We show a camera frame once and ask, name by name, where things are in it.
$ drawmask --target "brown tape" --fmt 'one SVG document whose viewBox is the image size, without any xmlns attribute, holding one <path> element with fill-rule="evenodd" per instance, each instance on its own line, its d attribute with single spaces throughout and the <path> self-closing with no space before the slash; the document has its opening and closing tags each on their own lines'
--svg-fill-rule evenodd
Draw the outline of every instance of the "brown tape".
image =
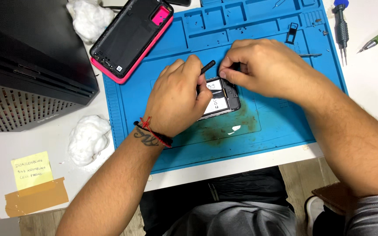
<svg viewBox="0 0 378 236">
<path fill-rule="evenodd" d="M 5 195 L 5 211 L 9 217 L 27 215 L 68 202 L 64 177 Z"/>
</svg>

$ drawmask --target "fingernail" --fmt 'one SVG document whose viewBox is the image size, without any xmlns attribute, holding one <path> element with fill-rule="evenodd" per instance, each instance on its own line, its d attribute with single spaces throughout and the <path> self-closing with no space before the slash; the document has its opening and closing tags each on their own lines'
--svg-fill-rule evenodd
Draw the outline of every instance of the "fingernail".
<svg viewBox="0 0 378 236">
<path fill-rule="evenodd" d="M 224 73 L 223 71 L 220 72 L 220 77 L 221 77 L 221 78 L 226 78 L 226 73 Z"/>
</svg>

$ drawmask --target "gray sleeve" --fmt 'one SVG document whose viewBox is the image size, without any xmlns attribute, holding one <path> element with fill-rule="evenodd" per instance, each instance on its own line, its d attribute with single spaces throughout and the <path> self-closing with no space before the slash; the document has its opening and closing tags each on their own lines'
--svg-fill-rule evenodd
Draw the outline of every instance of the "gray sleeve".
<svg viewBox="0 0 378 236">
<path fill-rule="evenodd" d="M 357 210 L 345 227 L 347 236 L 378 236 L 378 196 L 358 201 Z"/>
</svg>

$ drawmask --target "sim card tray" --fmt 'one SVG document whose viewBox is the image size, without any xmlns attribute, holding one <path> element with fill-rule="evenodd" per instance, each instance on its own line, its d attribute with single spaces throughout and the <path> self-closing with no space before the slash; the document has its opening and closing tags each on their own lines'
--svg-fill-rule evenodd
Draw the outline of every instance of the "sim card tray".
<svg viewBox="0 0 378 236">
<path fill-rule="evenodd" d="M 297 34 L 297 28 L 298 28 L 298 24 L 291 23 L 290 30 L 288 31 L 287 38 L 285 40 L 286 43 L 294 44 L 295 35 Z"/>
</svg>

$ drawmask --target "wooden floor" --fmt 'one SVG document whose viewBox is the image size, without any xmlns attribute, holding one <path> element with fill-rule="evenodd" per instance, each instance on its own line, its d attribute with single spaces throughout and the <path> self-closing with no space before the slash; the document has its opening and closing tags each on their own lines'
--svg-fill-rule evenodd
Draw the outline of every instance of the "wooden floor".
<svg viewBox="0 0 378 236">
<path fill-rule="evenodd" d="M 314 158 L 279 166 L 288 192 L 288 201 L 294 206 L 297 217 L 297 235 L 306 236 L 304 203 L 311 191 L 334 184 L 338 179 L 330 170 L 325 158 Z M 53 236 L 65 210 L 37 213 L 20 217 L 22 236 Z M 142 236 L 144 223 L 141 212 L 135 212 L 122 236 Z"/>
</svg>

